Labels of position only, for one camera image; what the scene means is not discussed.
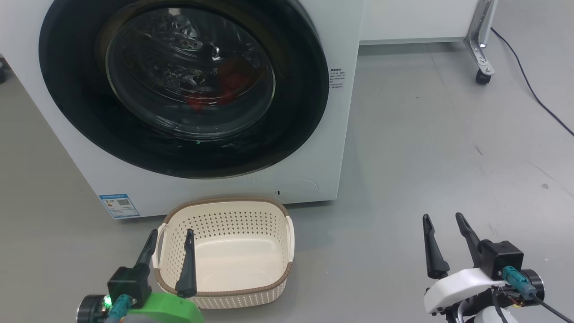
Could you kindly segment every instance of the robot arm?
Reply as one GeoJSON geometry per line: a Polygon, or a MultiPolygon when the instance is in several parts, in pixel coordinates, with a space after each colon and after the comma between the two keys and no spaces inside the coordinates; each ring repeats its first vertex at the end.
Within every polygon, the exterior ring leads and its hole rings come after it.
{"type": "Polygon", "coordinates": [[[197,294],[193,231],[188,229],[185,239],[177,295],[152,293],[148,284],[157,235],[157,230],[151,232],[133,268],[116,270],[107,284],[109,295],[88,295],[82,300],[77,323],[203,323],[197,306],[186,299],[197,294]]]}
{"type": "Polygon", "coordinates": [[[456,221],[474,267],[449,276],[431,219],[427,214],[422,218],[426,271],[438,279],[424,295],[427,313],[445,315],[452,323],[464,323],[470,316],[474,323],[512,323],[516,320],[504,307],[538,305],[532,296],[544,300],[542,279],[533,270],[522,269],[524,254],[517,247],[508,241],[479,240],[461,213],[456,213],[456,221]]]}

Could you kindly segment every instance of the qr code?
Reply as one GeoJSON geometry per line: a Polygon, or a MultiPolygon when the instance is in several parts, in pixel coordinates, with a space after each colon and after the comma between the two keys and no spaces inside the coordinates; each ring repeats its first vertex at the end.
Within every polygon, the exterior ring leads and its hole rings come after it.
{"type": "Polygon", "coordinates": [[[118,203],[120,205],[131,205],[130,200],[128,200],[128,199],[119,199],[118,203]]]}

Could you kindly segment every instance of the label sticker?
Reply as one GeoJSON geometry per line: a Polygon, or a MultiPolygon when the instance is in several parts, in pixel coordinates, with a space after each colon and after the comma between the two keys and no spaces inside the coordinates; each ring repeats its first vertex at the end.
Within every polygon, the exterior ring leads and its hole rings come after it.
{"type": "Polygon", "coordinates": [[[139,216],[127,194],[100,195],[100,199],[114,218],[139,216]]]}
{"type": "Polygon", "coordinates": [[[338,89],[345,84],[345,72],[342,68],[332,68],[329,70],[329,87],[338,89]]]}

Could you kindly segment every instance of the white robot part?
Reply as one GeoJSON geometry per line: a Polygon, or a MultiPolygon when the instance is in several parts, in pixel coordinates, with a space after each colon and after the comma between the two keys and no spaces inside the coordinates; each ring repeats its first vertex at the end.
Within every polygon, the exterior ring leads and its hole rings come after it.
{"type": "Polygon", "coordinates": [[[504,280],[492,280],[480,268],[463,269],[437,281],[424,295],[427,313],[440,312],[464,299],[480,294],[491,286],[504,286],[504,280]]]}
{"type": "MultiPolygon", "coordinates": [[[[504,315],[508,323],[518,323],[518,321],[505,309],[501,309],[502,315],[504,315]]],[[[502,323],[502,319],[497,313],[494,306],[489,306],[475,316],[474,323],[502,323]]]]}

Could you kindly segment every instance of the green led light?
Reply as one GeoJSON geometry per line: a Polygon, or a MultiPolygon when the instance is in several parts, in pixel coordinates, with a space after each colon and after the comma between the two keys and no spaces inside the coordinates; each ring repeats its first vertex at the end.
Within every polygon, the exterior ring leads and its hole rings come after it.
{"type": "Polygon", "coordinates": [[[104,297],[104,306],[106,307],[106,309],[110,309],[111,308],[111,296],[106,295],[104,297]]]}

